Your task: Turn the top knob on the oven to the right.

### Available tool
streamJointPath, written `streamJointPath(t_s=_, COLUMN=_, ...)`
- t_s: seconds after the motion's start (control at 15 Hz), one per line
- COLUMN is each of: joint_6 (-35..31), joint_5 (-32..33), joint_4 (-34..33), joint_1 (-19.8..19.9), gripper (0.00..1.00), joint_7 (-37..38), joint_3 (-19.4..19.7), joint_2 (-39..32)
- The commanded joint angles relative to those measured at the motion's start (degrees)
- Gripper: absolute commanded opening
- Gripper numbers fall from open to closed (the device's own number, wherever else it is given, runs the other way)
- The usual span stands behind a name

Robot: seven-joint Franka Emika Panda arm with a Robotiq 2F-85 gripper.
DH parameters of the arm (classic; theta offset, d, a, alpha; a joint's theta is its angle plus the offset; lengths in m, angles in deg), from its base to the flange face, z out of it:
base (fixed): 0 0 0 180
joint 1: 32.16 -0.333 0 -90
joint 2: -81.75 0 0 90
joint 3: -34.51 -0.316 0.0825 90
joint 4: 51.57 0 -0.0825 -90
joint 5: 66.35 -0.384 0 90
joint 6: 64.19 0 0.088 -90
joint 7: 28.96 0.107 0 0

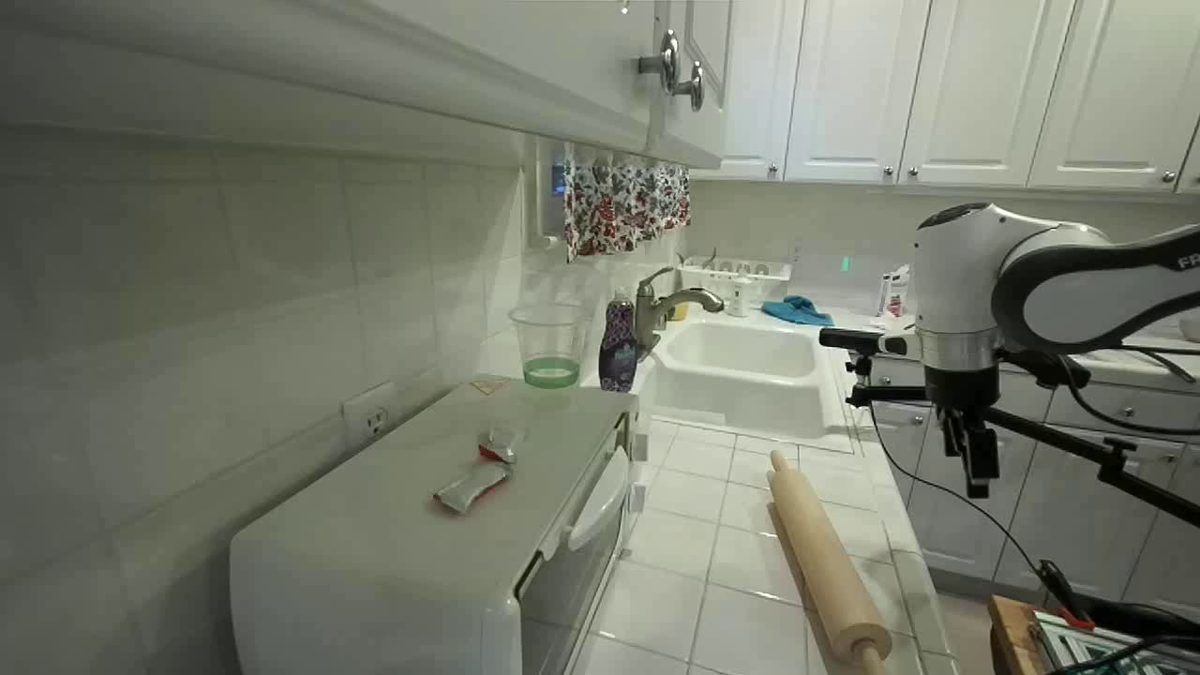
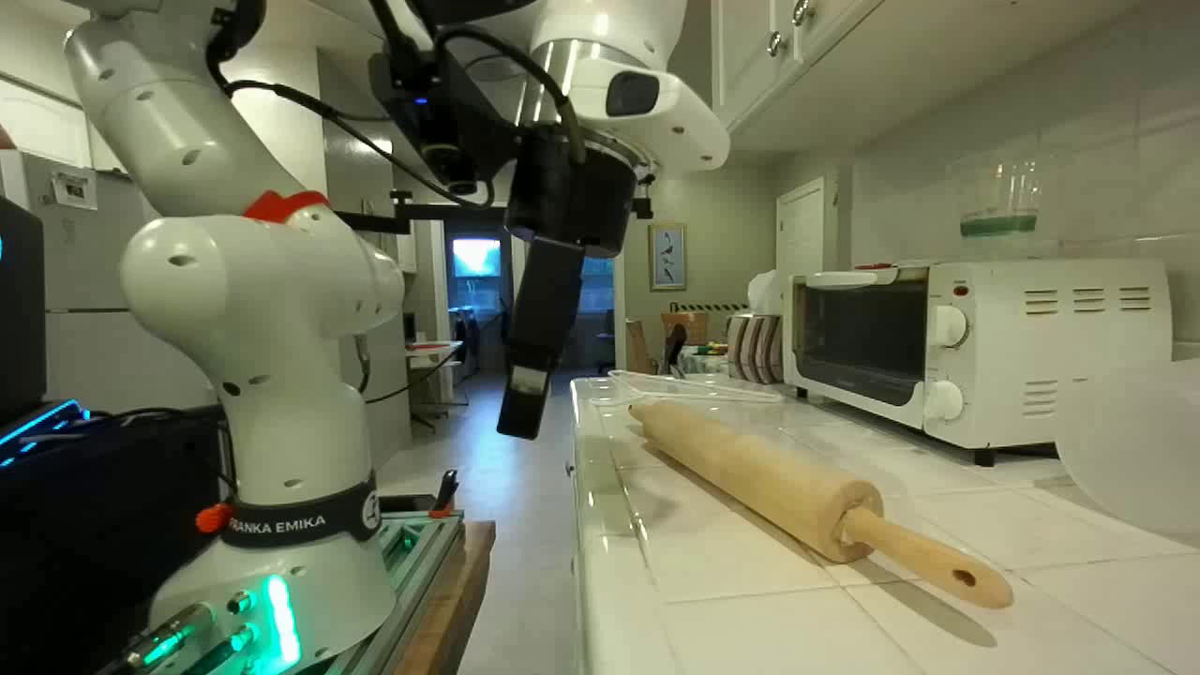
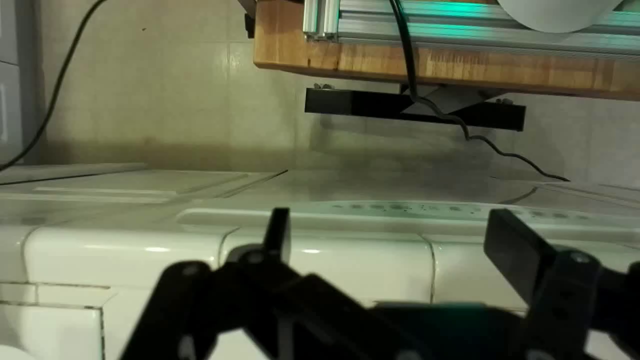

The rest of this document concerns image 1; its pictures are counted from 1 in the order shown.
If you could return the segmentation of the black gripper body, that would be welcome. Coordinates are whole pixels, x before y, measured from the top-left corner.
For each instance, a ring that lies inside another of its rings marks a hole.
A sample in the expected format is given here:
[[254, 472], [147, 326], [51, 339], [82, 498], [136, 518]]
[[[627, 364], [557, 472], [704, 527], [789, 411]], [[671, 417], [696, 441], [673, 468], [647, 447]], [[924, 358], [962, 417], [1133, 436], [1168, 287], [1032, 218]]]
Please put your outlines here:
[[992, 463], [997, 437], [986, 408], [997, 401], [997, 369], [924, 369], [924, 394], [944, 431], [944, 452], [962, 463]]

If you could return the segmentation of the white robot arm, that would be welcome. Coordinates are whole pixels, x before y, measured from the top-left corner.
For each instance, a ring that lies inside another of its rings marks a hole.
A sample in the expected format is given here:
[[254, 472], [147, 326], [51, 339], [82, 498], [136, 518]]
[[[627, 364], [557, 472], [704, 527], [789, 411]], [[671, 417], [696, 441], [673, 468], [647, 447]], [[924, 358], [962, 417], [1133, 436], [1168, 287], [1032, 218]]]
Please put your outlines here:
[[1200, 303], [1200, 227], [1114, 244], [1084, 221], [959, 202], [913, 227], [913, 357], [972, 498], [1001, 477], [997, 358], [1061, 364]]

